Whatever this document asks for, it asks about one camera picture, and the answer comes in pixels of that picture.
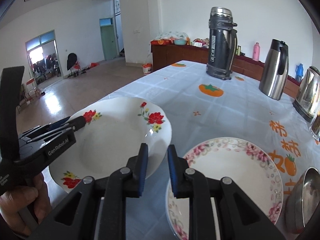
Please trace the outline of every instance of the white wall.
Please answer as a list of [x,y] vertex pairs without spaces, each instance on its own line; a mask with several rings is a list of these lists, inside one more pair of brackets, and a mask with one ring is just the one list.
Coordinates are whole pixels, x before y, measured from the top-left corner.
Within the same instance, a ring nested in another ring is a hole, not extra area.
[[43,50],[43,57],[46,58],[48,55],[56,53],[56,49],[54,47],[54,41],[50,41],[41,46]]
[[161,0],[148,0],[150,37],[153,40],[162,30]]
[[126,62],[151,61],[148,0],[120,0],[120,3]]
[[320,70],[320,34],[312,22],[312,34],[313,34],[313,55],[312,55],[312,65]]
[[260,44],[260,60],[265,61],[272,39],[285,41],[289,47],[289,75],[295,66],[311,65],[311,19],[298,0],[161,0],[162,31],[182,31],[193,40],[209,36],[211,7],[232,11],[238,24],[238,44],[247,57]]
[[[64,76],[71,52],[77,54],[81,66],[104,60],[99,19],[112,17],[111,9],[111,1],[62,0],[23,14],[0,29],[0,71],[28,67],[25,42],[51,30],[55,30]],[[26,68],[23,82],[29,78]]]
[[119,45],[119,52],[123,50],[123,35],[122,35],[122,23],[121,23],[121,15],[118,14],[116,16],[116,26],[117,26],[117,34],[118,34],[118,45]]

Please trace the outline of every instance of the human hand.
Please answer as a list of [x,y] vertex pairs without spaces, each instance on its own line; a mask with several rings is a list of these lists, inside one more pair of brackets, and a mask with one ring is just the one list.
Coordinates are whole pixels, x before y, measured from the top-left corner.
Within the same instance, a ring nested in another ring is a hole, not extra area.
[[24,223],[18,211],[33,201],[39,224],[51,212],[48,187],[42,173],[33,178],[35,187],[17,186],[0,196],[0,213],[8,226],[16,233],[29,236],[30,228]]

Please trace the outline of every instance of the blue thermos flask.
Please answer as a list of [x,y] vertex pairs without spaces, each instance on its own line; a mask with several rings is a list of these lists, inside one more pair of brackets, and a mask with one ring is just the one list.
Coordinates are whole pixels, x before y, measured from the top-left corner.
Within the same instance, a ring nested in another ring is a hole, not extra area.
[[303,65],[300,63],[299,66],[296,66],[296,81],[301,83],[303,77]]

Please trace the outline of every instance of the tablecloth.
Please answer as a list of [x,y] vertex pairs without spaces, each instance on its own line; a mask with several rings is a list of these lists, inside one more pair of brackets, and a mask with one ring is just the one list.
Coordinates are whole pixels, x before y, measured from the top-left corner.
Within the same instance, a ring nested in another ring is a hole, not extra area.
[[[312,138],[307,122],[293,108],[293,98],[282,94],[280,101],[273,100],[260,92],[257,80],[232,73],[231,80],[223,81],[208,76],[205,68],[205,64],[180,61],[102,100],[140,97],[160,106],[171,122],[171,143],[180,157],[211,138],[235,137],[256,144],[271,156],[280,171],[285,203],[301,174],[309,166],[320,168],[319,142]],[[54,185],[48,170],[44,174],[56,205],[65,194]],[[127,199],[127,239],[175,239],[165,213],[168,179],[165,157],[146,180],[143,196]],[[285,230],[284,209],[285,205],[276,226],[287,239],[294,239],[295,235]]]

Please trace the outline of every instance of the red plastic bag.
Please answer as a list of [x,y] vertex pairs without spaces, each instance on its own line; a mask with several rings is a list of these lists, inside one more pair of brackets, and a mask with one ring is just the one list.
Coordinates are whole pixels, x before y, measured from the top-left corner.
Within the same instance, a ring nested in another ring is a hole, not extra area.
[[91,63],[90,68],[96,67],[99,63]]

